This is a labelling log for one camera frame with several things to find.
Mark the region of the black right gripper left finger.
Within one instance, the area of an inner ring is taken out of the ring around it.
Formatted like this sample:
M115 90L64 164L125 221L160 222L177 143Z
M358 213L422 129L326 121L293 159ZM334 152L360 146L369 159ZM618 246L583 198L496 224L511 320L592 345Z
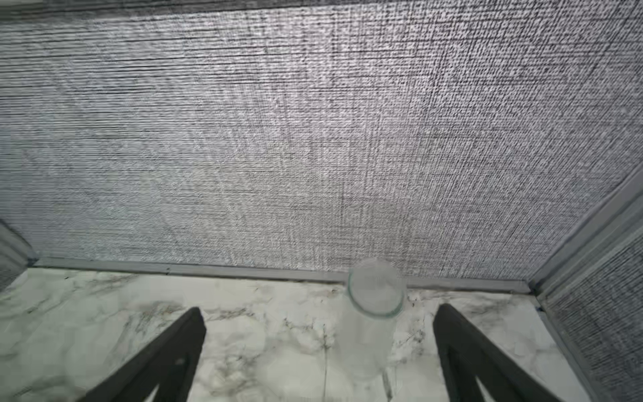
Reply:
M190 308L82 401L188 399L203 350L206 326L199 308Z

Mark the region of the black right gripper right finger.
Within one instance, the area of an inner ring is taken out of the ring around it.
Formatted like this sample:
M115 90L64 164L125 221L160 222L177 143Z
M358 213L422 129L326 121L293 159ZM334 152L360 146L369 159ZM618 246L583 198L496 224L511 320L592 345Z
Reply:
M439 306L435 341L451 401L484 400L483 385L495 401L557 401L450 304Z

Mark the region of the clear glass vase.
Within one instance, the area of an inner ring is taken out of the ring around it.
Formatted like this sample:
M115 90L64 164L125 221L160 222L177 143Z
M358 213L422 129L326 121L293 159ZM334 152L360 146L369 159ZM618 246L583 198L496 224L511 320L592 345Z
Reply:
M405 300L405 280L388 261L366 259L349 271L336 345L353 378L367 380L384 371Z

